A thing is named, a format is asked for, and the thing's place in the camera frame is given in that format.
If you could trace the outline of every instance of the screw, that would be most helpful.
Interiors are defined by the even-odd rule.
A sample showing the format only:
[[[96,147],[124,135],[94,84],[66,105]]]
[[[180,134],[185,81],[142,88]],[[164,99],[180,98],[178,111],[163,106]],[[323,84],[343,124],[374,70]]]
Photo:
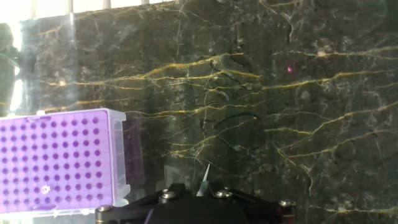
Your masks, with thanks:
[[[175,197],[175,193],[174,192],[163,192],[162,194],[162,198],[164,199],[171,199]]]
[[[216,192],[215,196],[217,198],[228,198],[228,197],[232,196],[232,193],[227,190],[219,190]]]
[[[282,206],[282,207],[289,207],[289,206],[295,206],[296,203],[291,201],[291,200],[281,200],[279,202],[279,205]]]
[[[112,205],[103,205],[100,208],[98,208],[98,211],[107,212],[107,211],[110,211],[112,208],[113,208]]]

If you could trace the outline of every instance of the pipette tip box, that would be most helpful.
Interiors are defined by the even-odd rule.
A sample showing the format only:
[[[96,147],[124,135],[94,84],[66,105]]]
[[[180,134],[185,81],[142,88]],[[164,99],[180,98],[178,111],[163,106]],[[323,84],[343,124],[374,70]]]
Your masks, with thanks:
[[[0,119],[0,215],[122,205],[126,115],[109,109]]]

